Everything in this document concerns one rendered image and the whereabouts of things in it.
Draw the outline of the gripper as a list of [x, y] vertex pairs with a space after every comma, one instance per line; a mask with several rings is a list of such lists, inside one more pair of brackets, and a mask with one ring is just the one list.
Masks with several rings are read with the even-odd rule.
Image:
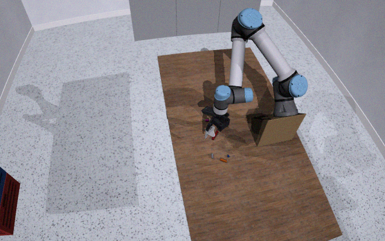
[[214, 116], [211, 117], [210, 122], [208, 123], [208, 125], [206, 127], [205, 139], [207, 138], [208, 135], [215, 137], [215, 133], [214, 133], [215, 127], [212, 125], [215, 125], [218, 128], [218, 131], [221, 132], [230, 123], [230, 119], [227, 118], [229, 116], [228, 113], [226, 113], [224, 115], [218, 115], [216, 113], [214, 113], [214, 114], [216, 115], [216, 117], [214, 117]]

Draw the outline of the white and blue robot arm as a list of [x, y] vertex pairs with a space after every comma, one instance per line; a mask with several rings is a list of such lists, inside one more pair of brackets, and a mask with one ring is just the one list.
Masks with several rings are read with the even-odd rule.
[[[238, 19], [237, 19], [238, 17]], [[231, 64], [229, 86], [216, 88], [213, 108], [206, 106], [202, 113], [216, 117], [227, 112], [229, 104], [248, 103], [253, 100], [251, 88], [242, 88], [245, 45], [252, 40], [272, 69], [278, 75], [272, 79], [275, 97], [274, 117], [298, 115], [294, 98], [302, 97], [308, 88], [306, 78], [290, 67], [284, 56], [265, 31], [262, 15], [253, 8], [242, 10], [231, 27]], [[278, 80], [278, 81], [277, 81]], [[214, 113], [213, 113], [214, 112]]]

